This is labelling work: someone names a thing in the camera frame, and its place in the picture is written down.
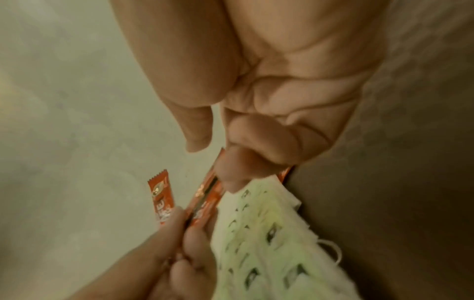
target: skin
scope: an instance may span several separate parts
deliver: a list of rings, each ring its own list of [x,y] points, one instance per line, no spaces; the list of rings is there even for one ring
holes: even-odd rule
[[[334,144],[385,54],[388,0],[111,0],[187,150],[212,139],[219,103],[230,192]]]
[[[209,240],[216,219],[214,214],[204,229],[185,231],[186,214],[174,208],[157,233],[69,300],[211,299],[217,268]]]

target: palm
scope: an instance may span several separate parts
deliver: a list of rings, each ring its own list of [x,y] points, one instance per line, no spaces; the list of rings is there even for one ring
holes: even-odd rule
[[[221,103],[228,142],[236,147],[217,172],[236,189],[334,143],[383,58],[387,2],[113,3],[190,151],[209,144],[209,106]]]

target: person's left hand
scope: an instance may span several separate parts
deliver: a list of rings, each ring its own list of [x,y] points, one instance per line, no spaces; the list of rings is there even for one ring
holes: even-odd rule
[[[204,230],[185,231],[186,214],[175,208],[165,225],[69,300],[209,300],[217,281],[210,237],[217,214]]]

